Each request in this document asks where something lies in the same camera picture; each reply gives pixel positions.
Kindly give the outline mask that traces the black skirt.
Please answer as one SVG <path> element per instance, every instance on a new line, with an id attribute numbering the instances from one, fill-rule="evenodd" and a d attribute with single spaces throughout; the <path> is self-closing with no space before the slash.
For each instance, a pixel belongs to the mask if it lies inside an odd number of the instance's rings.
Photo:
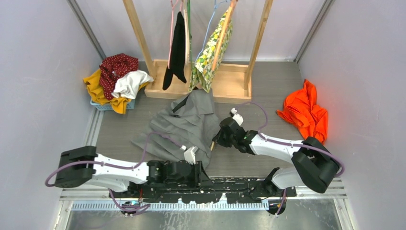
<path id="1" fill-rule="evenodd" d="M 173 32 L 173 39 L 171 45 L 169 67 L 166 68 L 163 90 L 167 90 L 171 85 L 173 75 L 175 75 L 180 81 L 186 83 L 187 80 L 184 75 L 185 65 L 185 52 L 186 52 L 186 31 L 185 20 L 181 12 L 177 14 L 177 20 Z"/>

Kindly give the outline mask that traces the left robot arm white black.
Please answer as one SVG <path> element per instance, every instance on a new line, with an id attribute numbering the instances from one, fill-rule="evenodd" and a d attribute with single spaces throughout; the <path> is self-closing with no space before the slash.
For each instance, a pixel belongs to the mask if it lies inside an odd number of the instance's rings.
<path id="1" fill-rule="evenodd" d="M 188 189 L 214 185 L 201 161 L 122 161 L 98 154 L 95 146 L 62 152 L 58 169 L 51 177 L 55 177 L 55 181 L 50 184 L 47 179 L 48 187 L 76 188 L 90 184 L 122 192 L 128 198 L 138 195 L 140 184 Z"/>

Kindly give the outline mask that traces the grey garment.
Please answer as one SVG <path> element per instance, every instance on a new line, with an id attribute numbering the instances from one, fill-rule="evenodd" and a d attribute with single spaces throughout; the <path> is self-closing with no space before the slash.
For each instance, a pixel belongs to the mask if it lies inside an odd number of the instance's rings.
<path id="1" fill-rule="evenodd" d="M 184 159 L 181 146 L 196 146 L 196 160 L 207 168 L 212 155 L 212 141 L 220 129 L 219 123 L 213 92 L 193 90 L 153 115 L 144 131 L 131 142 L 146 148 L 147 153 L 169 161 Z"/>

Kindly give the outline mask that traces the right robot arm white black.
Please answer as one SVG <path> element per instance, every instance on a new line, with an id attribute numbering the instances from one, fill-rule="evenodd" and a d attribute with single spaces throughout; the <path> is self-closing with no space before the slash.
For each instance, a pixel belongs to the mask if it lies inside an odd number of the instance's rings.
<path id="1" fill-rule="evenodd" d="M 242 153 L 269 156 L 291 163 L 290 168 L 275 169 L 266 183 L 270 196 L 279 196 L 284 189 L 305 185 L 323 194 L 338 176 L 342 164 L 316 138 L 286 140 L 259 131 L 246 131 L 233 117 L 220 122 L 220 130 L 213 141 L 223 147 L 234 147 Z"/>

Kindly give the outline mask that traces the lemon print skirt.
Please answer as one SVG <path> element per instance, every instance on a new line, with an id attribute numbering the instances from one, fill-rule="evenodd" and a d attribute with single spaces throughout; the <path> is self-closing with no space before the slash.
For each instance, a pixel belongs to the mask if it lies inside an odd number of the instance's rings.
<path id="1" fill-rule="evenodd" d="M 216 46 L 220 40 L 220 33 L 225 20 L 226 13 L 224 13 L 221 17 L 216 29 L 209 37 L 202 53 L 195 61 L 192 68 L 188 91 L 192 91 L 197 86 L 200 86 L 206 92 L 210 91 L 214 77 L 218 68 L 220 67 L 233 32 L 233 22 L 230 20 L 220 47 L 218 58 L 215 60 Z"/>

